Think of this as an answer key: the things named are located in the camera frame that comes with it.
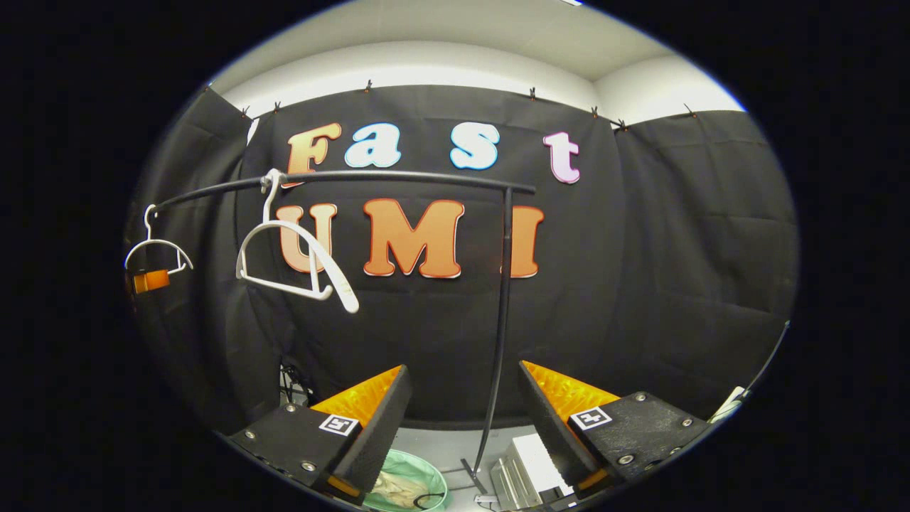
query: white hanger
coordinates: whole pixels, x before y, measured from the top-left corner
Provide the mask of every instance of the white hanger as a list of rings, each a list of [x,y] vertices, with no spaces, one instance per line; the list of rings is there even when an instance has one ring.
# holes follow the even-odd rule
[[[142,247],[142,246],[144,246],[144,245],[149,245],[149,244],[152,244],[152,243],[163,243],[163,244],[169,245],[169,246],[171,246],[171,247],[173,247],[174,249],[177,250],[177,267],[176,267],[174,270],[172,270],[172,271],[167,271],[167,275],[170,275],[170,274],[172,274],[172,273],[177,273],[177,272],[179,272],[179,271],[182,271],[182,270],[184,270],[184,269],[187,267],[187,265],[189,265],[189,268],[192,269],[192,268],[193,268],[193,262],[189,260],[189,256],[187,256],[187,254],[186,254],[185,252],[183,252],[183,250],[180,249],[175,243],[170,242],[170,241],[166,241],[166,240],[159,240],[159,239],[153,239],[153,238],[152,238],[152,225],[148,223],[148,213],[149,213],[153,208],[155,208],[155,205],[154,205],[154,204],[150,204],[150,205],[148,205],[148,208],[146,208],[145,223],[146,223],[146,233],[147,233],[147,237],[146,237],[146,239],[145,239],[144,241],[139,242],[138,244],[136,244],[136,247],[134,247],[133,249],[131,249],[131,250],[129,251],[129,253],[126,255],[126,259],[123,261],[123,268],[126,269],[126,265],[129,263],[129,258],[130,258],[130,256],[133,255],[134,252],[136,252],[136,249],[138,249],[138,248],[140,248],[140,247]],[[184,259],[187,260],[186,263],[184,263],[184,262],[182,262],[182,261],[180,260],[180,256],[181,256],[181,255],[184,257]]]
[[[281,171],[278,169],[272,169],[263,179],[262,191],[265,192],[265,186],[267,182],[271,186],[271,191],[266,198],[265,205],[262,207],[262,223],[253,228],[253,230],[247,234],[247,237],[243,240],[243,243],[240,244],[240,253],[237,256],[237,278],[244,281],[254,282],[268,288],[274,288],[275,290],[294,293],[295,295],[300,295],[301,297],[316,299],[317,301],[325,301],[332,294],[333,288],[331,285],[327,285],[325,289],[319,289],[319,273],[316,271],[318,258],[319,261],[322,261],[322,265],[326,269],[326,274],[329,276],[329,280],[332,282],[332,284],[335,285],[334,290],[338,291],[339,298],[341,299],[342,305],[344,305],[344,309],[352,313],[357,312],[357,310],[360,308],[360,304],[357,300],[357,296],[354,295],[354,290],[351,289],[350,284],[348,283],[348,279],[345,277],[338,264],[335,263],[335,260],[332,259],[329,252],[326,251],[325,247],[323,247],[322,244],[316,240],[316,237],[314,237],[309,231],[304,230],[297,224],[292,224],[285,220],[270,219],[272,200],[275,198],[275,194],[278,191],[278,184],[281,176]],[[297,233],[298,236],[303,237],[303,240],[307,241],[307,245],[309,246],[309,279],[313,285],[312,290],[307,290],[306,288],[300,288],[298,286],[290,286],[287,284],[282,284],[280,282],[265,281],[259,278],[251,277],[248,274],[246,254],[247,244],[249,244],[249,241],[253,238],[253,235],[269,228],[287,228]]]

